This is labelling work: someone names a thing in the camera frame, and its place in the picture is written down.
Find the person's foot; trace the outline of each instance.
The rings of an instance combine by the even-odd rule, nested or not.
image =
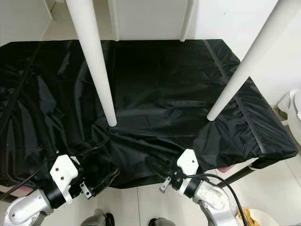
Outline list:
[[[155,226],[155,221],[156,220],[157,220],[156,218],[151,219],[150,222],[149,222],[149,226]]]
[[[105,226],[115,226],[114,216],[111,213],[105,215]]]

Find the white wall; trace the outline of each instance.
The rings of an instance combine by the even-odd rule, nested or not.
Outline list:
[[[0,46],[40,40],[49,21],[43,0],[0,0]]]
[[[178,39],[184,0],[118,0],[121,39]],[[197,0],[188,39],[223,39],[243,59],[277,0]],[[301,12],[252,76],[271,105],[301,88]]]

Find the black cable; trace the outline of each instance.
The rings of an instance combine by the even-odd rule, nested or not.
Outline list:
[[[21,183],[17,184],[16,186],[12,187],[11,189],[9,189],[7,192],[5,192],[4,194],[0,195],[0,201],[4,200],[7,196],[9,196],[12,192],[14,192],[15,190],[17,190],[18,188],[20,188],[21,186],[23,186],[24,184],[26,184],[30,179],[32,179],[34,176],[37,175],[37,173],[43,168],[44,163],[46,161],[44,161],[42,163],[42,165],[33,173],[31,174],[28,178],[26,178],[24,181],[22,181]]]
[[[185,178],[206,178],[206,177],[212,177],[212,178],[217,178],[220,181],[222,181],[227,187],[228,189],[231,191],[231,193],[234,196],[234,199],[236,201],[236,204],[238,206],[239,212],[241,214],[241,218],[244,222],[244,226],[248,226],[247,221],[246,221],[246,217],[244,215],[243,209],[241,208],[240,202],[238,200],[238,197],[236,196],[233,188],[229,185],[229,183],[227,181],[225,181],[223,178],[215,175],[215,174],[210,174],[210,173],[201,173],[201,174],[195,174],[195,175],[186,175]]]

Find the black cloth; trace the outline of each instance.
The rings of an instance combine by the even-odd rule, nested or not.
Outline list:
[[[102,47],[116,127],[107,124],[78,40],[0,48],[1,184],[29,175],[57,151],[77,155],[97,147],[119,166],[112,186],[120,188],[160,181],[145,158],[173,160],[187,148],[195,150],[200,171],[296,155],[251,79],[215,121],[206,119],[239,65],[222,40],[102,41]]]

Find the black fabric cover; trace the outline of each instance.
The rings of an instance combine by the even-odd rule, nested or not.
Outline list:
[[[120,188],[160,181],[145,158],[172,160],[186,148],[195,150],[200,171],[296,155],[251,79],[215,121],[206,119],[239,65],[222,40],[102,46],[118,122],[113,128],[77,40],[0,48],[1,184],[28,176],[58,151],[77,155],[102,146],[106,159],[120,167],[112,184]]]

